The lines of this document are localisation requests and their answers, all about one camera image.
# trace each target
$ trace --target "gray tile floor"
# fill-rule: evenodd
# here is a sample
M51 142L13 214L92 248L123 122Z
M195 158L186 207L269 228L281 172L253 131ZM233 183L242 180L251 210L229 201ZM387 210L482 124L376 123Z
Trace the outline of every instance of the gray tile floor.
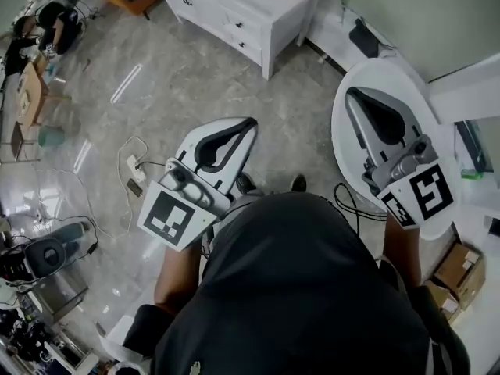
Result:
M264 191L286 191L293 176L302 172L311 192L332 198L334 186L344 180L330 142L331 108L341 75L320 63L309 47L287 48L266 82L260 68L243 55L190 23L179 24L164 2L151 11L149 22L117 9L105 14L89 24L65 58L59 73L67 80L64 87L50 85L73 99L48 103L42 113L43 123L64 129L64 145L28 148L29 158L42 157L36 166L0 168L0 200L11 213L33 214L40 203L47 216L89 215L89 199L99 226L112 235L126 233L134 216L128 234L113 239L99 233L99 249L75 264L89 292L62 322L98 351L94 323L110 330L151 288L163 261L164 247L135 226L142 200L129 195L132 214L117 179L117 152L128 138L143 139L148 145L145 158L162 162L193 127L222 116L253 116L259 121L259 138L245 170ZM143 66L141 72L111 104L114 91L137 64ZM12 132L16 82L11 79L8 85L4 138ZM135 140L123 149L124 182L130 177L125 159L142 152ZM53 169L76 172L88 197L75 176ZM145 167L149 179L158 180L162 171ZM14 219L17 229L36 234L33 220ZM362 220L361 228L368 249L380 254L384 225ZM423 242L424 269L444 245L445 240Z

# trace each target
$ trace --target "shoe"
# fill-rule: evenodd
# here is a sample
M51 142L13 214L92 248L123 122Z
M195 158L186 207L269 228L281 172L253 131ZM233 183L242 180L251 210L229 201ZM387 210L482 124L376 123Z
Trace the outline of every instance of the shoe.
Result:
M236 187L242 195L246 195L257 188L252 179L244 172L240 173L236 178Z
M301 173L297 175L291 182L291 191L305 191L307 189L307 182L304 175Z

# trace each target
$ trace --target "white round table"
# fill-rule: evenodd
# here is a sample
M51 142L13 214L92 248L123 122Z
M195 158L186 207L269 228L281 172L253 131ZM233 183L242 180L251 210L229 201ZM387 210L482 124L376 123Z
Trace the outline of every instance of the white round table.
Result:
M345 108L345 93L353 86L373 88L392 95L410 107L418 120L422 131L432 140L432 144L440 157L447 158L451 166L452 179L448 179L450 188L458 190L460 177L459 168L451 156L447 146L449 143L440 132L440 125L431 112L429 105L409 76L398 66L386 59L367 59L353 66L342 80L335 96L331 116L331 135L335 158L347 182L364 198L370 200L383 210L385 204L373 196L368 185L361 179L365 172L364 162L368 156L366 150L361 149L355 135L351 121ZM439 238L451 225L456 209L449 209L439 221L426 223L420 229L420 235L427 240Z

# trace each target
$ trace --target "white cabinet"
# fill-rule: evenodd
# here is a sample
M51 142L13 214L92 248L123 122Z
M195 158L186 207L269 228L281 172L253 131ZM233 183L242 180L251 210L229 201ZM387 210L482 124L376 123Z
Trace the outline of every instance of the white cabinet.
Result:
M262 67L269 79L277 54L309 29L317 0L166 0L179 21L216 35Z

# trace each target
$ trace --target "power strip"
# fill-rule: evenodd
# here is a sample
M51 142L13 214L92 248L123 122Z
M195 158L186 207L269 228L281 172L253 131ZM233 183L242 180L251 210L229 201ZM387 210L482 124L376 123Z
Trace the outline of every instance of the power strip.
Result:
M132 175L134 176L135 181L140 184L141 182L144 182L146 180L146 174L143 170L141 170L141 168L135 168L137 164L138 160L135 158L135 155L131 155L127 159L127 165L130 168L130 171L132 171Z

